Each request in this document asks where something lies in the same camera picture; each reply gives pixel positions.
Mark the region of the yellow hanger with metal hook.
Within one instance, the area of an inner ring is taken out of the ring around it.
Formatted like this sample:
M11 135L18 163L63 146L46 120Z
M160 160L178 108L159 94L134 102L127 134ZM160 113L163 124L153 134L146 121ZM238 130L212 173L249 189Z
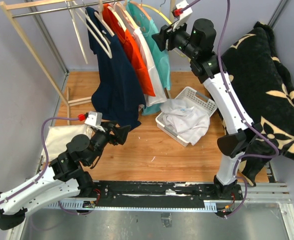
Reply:
M154 11L154 12L157 13L159 16L161 16L161 17L165 20L165 22L166 22L167 24L171 25L173 22L172 22L167 16L165 16L165 15L163 14L163 12L162 12L162 6L163 6L165 3L166 3L166 0L164 0L164 1L159 5L159 8L157 9L157 8L155 8L155 7L152 7L152 6L148 5L148 4L144 4L143 1L141 0L140 6L141 6L141 7L144 7L144 8L148 8L148 9ZM184 55L183 53L179 53L178 50L174 50L174 52L175 52L177 55L179 55L181 58L187 58L187 59L190 61L190 59L189 59L186 55Z

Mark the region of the sheer white t shirt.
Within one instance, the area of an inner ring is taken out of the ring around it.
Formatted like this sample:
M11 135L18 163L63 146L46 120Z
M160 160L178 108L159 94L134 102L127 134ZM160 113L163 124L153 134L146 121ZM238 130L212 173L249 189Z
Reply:
M196 106L188 107L184 100L168 99L160 109L164 125L193 146L209 129L209 115Z

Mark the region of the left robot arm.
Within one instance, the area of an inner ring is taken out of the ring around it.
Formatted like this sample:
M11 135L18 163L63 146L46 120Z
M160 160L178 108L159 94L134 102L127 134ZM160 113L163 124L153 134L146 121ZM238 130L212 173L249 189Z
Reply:
M65 198L90 197L95 184L83 168L93 169L107 144L123 145L130 130L130 125L117 126L116 121L105 121L102 130L95 130L92 137L74 136L64 152L46 161L39 174L12 190L0 192L0 229L12 229L26 217Z

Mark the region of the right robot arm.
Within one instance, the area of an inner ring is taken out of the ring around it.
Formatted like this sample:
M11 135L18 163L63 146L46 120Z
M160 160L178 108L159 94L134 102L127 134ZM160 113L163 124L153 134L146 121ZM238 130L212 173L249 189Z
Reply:
M240 103L221 58L213 52L217 35L213 22L199 18L191 33L186 29L186 23L177 29L173 24L164 25L152 39L160 51L178 49L190 58L191 71L207 89L224 120L226 135L217 140L222 159L214 176L213 193L217 199L225 200L236 188L240 157L256 137L255 125Z

